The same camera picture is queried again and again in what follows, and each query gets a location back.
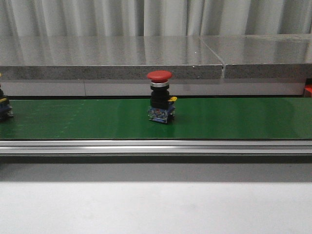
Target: gray curtain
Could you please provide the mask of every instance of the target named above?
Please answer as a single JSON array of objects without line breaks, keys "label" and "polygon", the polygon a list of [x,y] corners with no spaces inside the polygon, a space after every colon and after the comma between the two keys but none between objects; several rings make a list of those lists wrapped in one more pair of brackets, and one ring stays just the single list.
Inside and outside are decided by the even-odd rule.
[{"label": "gray curtain", "polygon": [[311,33],[312,0],[0,0],[0,36]]}]

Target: gray stone countertop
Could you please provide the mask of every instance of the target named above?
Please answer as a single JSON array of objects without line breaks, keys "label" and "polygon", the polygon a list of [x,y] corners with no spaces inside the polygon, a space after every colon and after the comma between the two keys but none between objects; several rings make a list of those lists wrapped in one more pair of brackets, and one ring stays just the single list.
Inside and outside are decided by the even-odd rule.
[{"label": "gray stone countertop", "polygon": [[1,79],[312,77],[312,35],[193,37],[0,37]]},{"label": "gray stone countertop", "polygon": [[222,63],[198,37],[2,37],[3,79],[219,79]]},{"label": "gray stone countertop", "polygon": [[2,37],[1,66],[220,65],[198,37]]},{"label": "gray stone countertop", "polygon": [[312,35],[201,36],[220,58],[225,78],[312,77]]}]

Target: red mushroom button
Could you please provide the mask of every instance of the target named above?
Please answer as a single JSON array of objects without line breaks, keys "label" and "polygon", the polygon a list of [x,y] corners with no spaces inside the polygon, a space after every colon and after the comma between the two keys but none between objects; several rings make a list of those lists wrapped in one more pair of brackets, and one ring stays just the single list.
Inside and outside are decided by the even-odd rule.
[{"label": "red mushroom button", "polygon": [[147,74],[147,78],[153,83],[165,83],[172,77],[172,73],[168,71],[153,71]]}]

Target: white table surface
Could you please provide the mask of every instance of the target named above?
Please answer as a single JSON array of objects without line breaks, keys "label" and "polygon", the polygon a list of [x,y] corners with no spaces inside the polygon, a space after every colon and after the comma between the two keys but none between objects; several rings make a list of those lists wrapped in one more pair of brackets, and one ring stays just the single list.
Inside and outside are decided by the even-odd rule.
[{"label": "white table surface", "polygon": [[0,164],[1,234],[310,234],[312,164]]}]

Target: aluminum rail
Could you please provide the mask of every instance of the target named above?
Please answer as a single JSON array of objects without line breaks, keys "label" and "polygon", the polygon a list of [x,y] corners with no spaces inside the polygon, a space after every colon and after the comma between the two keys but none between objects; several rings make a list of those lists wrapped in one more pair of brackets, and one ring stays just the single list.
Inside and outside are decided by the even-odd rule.
[{"label": "aluminum rail", "polygon": [[311,155],[312,140],[27,140],[0,141],[0,156],[96,154]]}]

